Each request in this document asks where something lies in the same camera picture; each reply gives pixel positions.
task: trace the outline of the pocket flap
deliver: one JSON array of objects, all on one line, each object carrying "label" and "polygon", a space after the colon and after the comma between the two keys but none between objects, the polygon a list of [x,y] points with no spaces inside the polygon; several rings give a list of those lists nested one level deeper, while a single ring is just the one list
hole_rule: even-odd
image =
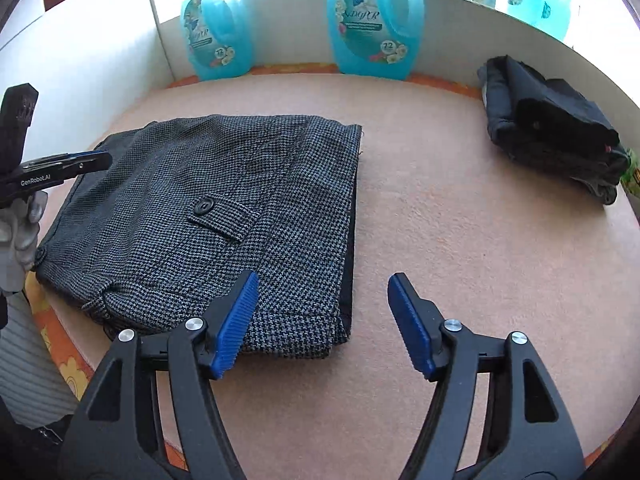
[{"label": "pocket flap", "polygon": [[220,195],[204,195],[191,203],[187,220],[242,242],[258,215],[242,204]]}]

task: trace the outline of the silver screw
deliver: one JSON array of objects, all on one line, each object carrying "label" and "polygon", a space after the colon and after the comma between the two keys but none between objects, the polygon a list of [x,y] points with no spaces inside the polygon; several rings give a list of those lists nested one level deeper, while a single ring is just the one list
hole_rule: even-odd
[{"label": "silver screw", "polygon": [[516,345],[524,345],[529,340],[526,334],[522,332],[514,332],[511,334],[511,340],[516,343]]},{"label": "silver screw", "polygon": [[126,343],[127,341],[131,341],[133,339],[133,336],[135,335],[136,333],[133,332],[132,329],[126,328],[118,334],[118,339],[120,339],[120,341],[122,341],[123,343]]},{"label": "silver screw", "polygon": [[457,319],[447,319],[444,322],[444,328],[449,330],[449,332],[460,332],[462,330],[462,323]]},{"label": "silver screw", "polygon": [[184,325],[187,327],[187,330],[200,330],[204,325],[204,321],[199,317],[192,317],[188,319]]}]

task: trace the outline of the table surface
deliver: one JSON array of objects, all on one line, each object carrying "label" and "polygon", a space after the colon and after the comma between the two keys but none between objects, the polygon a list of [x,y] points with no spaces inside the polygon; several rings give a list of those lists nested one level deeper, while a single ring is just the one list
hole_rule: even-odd
[{"label": "table surface", "polygon": [[[386,304],[394,272],[476,333],[527,333],[585,454],[638,398],[640,229],[622,190],[603,207],[571,182],[513,164],[487,136],[477,91],[426,82],[248,75],[155,92],[110,128],[213,113],[317,114],[363,126],[351,340],[319,361],[241,355],[213,385],[250,479],[398,478],[434,386],[413,370]],[[50,192],[42,234],[71,185]],[[54,361],[81,396],[110,342],[33,275],[27,293]],[[461,466],[475,462],[486,379]],[[159,397],[165,437],[179,448],[164,374]]]}]

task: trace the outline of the gloved hand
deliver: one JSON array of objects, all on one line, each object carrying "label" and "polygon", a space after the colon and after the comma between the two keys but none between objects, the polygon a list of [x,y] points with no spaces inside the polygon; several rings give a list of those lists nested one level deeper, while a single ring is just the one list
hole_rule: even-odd
[{"label": "gloved hand", "polygon": [[0,292],[20,292],[27,272],[33,267],[40,219],[47,195],[36,191],[27,202],[16,199],[0,209]]}]

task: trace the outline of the white panel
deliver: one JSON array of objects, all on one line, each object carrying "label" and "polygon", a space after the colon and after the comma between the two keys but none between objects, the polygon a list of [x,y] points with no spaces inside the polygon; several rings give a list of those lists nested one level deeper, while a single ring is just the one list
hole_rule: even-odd
[{"label": "white panel", "polygon": [[[256,65],[334,62],[326,0],[242,1],[248,11]],[[466,0],[424,3],[426,21],[416,72],[478,86],[478,67],[491,57],[509,54],[547,77],[566,79],[600,106],[627,146],[640,151],[638,106],[578,53],[497,10]],[[178,21],[163,24],[161,34],[175,76],[193,75]],[[635,57],[630,61],[638,63]]]},{"label": "white panel", "polygon": [[86,149],[172,80],[149,0],[65,0],[0,51],[0,91],[40,92],[23,160]]},{"label": "white panel", "polygon": [[169,60],[169,65],[176,79],[195,75],[193,66],[187,58],[187,47],[184,34],[180,30],[180,17],[172,18],[159,25],[162,45]]},{"label": "white panel", "polygon": [[20,0],[0,31],[0,50],[44,14],[44,0]]}]

